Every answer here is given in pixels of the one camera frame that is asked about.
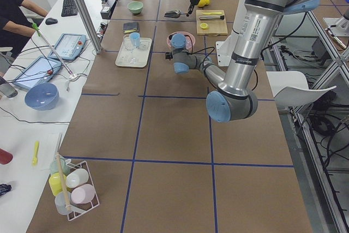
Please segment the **clear wine glass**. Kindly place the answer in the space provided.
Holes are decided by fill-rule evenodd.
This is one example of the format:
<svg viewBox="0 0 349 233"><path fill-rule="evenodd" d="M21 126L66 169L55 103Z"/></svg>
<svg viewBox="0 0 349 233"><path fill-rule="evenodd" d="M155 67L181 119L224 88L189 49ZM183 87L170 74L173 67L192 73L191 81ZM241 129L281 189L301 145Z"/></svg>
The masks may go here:
<svg viewBox="0 0 349 233"><path fill-rule="evenodd" d="M129 58L133 58L134 45L131 41L130 34L126 34L123 37L123 46L124 49L128 52Z"/></svg>

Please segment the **steel ice scoop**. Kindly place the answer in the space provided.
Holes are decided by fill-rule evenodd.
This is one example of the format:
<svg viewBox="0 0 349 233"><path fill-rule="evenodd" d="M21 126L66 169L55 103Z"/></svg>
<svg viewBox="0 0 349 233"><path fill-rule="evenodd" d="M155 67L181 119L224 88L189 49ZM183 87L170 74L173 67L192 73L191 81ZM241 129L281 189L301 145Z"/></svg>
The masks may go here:
<svg viewBox="0 0 349 233"><path fill-rule="evenodd" d="M180 18L182 15L187 15L187 12L181 10L170 10L165 12L164 17L177 19Z"/></svg>

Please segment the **yellow lemon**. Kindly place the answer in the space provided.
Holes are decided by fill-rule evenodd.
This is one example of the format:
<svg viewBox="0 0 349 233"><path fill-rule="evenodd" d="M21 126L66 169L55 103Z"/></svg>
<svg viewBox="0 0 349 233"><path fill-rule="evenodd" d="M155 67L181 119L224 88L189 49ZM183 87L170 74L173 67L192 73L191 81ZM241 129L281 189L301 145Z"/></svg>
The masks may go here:
<svg viewBox="0 0 349 233"><path fill-rule="evenodd" d="M200 0L197 6L199 8L202 8L202 7L206 6L206 5L207 5L207 0Z"/></svg>

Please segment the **yellow plastic knife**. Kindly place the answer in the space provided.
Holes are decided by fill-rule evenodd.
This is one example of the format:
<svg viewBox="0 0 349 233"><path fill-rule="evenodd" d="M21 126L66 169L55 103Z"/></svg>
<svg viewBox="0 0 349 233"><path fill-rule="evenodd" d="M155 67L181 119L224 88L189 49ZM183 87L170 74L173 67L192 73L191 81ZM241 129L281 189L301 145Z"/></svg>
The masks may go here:
<svg viewBox="0 0 349 233"><path fill-rule="evenodd" d="M201 15L222 15L222 12L202 12Z"/></svg>

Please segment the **green cup in rack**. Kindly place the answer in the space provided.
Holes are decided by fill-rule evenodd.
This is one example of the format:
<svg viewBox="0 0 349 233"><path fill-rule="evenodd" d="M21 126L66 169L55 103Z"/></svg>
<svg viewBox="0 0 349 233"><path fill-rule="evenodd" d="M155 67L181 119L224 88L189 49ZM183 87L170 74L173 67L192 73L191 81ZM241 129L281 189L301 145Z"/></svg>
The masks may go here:
<svg viewBox="0 0 349 233"><path fill-rule="evenodd" d="M63 173L67 176L70 174L70 167L68 166L68 160L63 158L63 157L60 157L60 160L61 160L61 168L62 168L62 171ZM50 174L53 175L54 173L57 173L59 172L58 170L58 162L57 160L55 159L51 164L50 164Z"/></svg>

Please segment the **steel muddler black cap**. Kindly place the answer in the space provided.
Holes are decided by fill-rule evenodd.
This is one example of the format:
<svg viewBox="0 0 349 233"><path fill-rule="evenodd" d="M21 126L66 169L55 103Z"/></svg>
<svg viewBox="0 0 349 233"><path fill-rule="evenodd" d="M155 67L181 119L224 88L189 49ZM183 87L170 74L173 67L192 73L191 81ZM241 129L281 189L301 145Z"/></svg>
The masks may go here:
<svg viewBox="0 0 349 233"><path fill-rule="evenodd" d="M199 16L199 20L201 21L209 21L209 20L224 20L224 15L207 15L207 16Z"/></svg>

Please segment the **white plastic chair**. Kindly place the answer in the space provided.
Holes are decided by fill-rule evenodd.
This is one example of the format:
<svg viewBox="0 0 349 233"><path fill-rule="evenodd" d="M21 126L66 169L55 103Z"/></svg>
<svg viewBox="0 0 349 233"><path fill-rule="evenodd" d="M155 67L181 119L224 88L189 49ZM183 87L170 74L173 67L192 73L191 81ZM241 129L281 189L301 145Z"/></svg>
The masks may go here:
<svg viewBox="0 0 349 233"><path fill-rule="evenodd" d="M267 76L277 107L310 104L336 88L310 89L305 75L300 71L268 71Z"/></svg>

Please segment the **pink cup in rack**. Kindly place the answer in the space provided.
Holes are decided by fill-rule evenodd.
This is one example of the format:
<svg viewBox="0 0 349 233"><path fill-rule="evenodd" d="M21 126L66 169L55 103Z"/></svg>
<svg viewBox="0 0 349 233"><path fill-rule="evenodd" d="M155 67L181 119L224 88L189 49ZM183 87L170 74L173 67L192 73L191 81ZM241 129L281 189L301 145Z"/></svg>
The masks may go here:
<svg viewBox="0 0 349 233"><path fill-rule="evenodd" d="M95 196L95 188L91 184L83 184L71 192L71 200L75 204L91 202Z"/></svg>

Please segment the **yellow cloth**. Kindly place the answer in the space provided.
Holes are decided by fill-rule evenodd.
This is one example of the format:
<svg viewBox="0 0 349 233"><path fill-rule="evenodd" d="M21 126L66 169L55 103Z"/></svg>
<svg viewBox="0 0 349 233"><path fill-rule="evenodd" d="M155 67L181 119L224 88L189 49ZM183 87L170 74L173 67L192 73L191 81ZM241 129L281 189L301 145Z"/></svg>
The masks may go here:
<svg viewBox="0 0 349 233"><path fill-rule="evenodd" d="M133 32L138 32L138 29L133 28L133 29L128 29L128 30L123 31L124 34L129 34L129 33L133 33Z"/></svg>

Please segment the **pink bowl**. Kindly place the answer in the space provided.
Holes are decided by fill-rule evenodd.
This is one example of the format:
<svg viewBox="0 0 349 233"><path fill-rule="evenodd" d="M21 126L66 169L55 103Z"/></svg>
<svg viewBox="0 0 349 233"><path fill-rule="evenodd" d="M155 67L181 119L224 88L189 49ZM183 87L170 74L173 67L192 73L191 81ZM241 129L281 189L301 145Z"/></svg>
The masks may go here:
<svg viewBox="0 0 349 233"><path fill-rule="evenodd" d="M173 32L173 33L170 33L168 36L167 36L167 39L166 39L166 43L168 45L168 47L170 48L171 47L171 39L172 37L175 35L175 34L182 34L185 36L186 38L186 49L189 50L190 52L192 52L192 49L196 43L196 39L195 37L189 33L189 32L186 32L186 31L177 31L177 32Z"/></svg>

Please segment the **yellow plastic spoon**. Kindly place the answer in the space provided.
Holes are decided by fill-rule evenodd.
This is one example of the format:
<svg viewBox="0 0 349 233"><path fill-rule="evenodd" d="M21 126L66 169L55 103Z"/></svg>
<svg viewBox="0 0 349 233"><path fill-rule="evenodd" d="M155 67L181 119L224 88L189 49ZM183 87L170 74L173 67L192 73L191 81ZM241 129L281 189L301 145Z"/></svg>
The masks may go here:
<svg viewBox="0 0 349 233"><path fill-rule="evenodd" d="M39 150L39 141L36 141L34 143L34 152L33 152L33 158L32 158L32 165L36 166L38 163L38 150Z"/></svg>

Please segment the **white cup in rack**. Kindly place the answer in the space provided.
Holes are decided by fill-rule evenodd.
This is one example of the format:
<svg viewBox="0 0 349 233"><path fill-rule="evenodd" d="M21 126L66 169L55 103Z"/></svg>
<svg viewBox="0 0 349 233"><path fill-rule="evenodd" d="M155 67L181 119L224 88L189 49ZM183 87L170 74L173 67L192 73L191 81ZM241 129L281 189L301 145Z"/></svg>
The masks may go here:
<svg viewBox="0 0 349 233"><path fill-rule="evenodd" d="M65 180L68 188L76 188L83 185L89 179L89 173L83 168L79 168L70 173Z"/></svg>

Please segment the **black keyboard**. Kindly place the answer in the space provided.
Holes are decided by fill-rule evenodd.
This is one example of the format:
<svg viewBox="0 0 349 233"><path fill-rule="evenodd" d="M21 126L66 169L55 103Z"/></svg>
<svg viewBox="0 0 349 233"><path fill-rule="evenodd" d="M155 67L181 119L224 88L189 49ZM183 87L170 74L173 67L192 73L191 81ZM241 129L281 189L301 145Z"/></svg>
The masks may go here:
<svg viewBox="0 0 349 233"><path fill-rule="evenodd" d="M61 17L75 16L78 9L74 0L63 0Z"/></svg>

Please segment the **blue cup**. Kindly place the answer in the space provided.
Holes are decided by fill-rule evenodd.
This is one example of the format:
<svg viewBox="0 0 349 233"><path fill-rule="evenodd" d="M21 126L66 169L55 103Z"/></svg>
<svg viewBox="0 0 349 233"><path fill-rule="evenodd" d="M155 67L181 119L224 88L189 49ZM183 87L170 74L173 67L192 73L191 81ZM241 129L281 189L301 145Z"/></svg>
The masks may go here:
<svg viewBox="0 0 349 233"><path fill-rule="evenodd" d="M140 34L138 32L132 32L129 38L134 48L140 47Z"/></svg>

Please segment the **blue bowl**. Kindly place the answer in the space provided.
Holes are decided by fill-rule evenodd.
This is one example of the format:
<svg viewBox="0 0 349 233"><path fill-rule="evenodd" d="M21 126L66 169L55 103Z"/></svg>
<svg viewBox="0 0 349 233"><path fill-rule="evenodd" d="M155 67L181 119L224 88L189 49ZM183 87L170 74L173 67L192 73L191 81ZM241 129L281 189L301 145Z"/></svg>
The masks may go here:
<svg viewBox="0 0 349 233"><path fill-rule="evenodd" d="M56 85L46 82L31 88L25 95L25 104L38 111L51 110L59 101Z"/></svg>

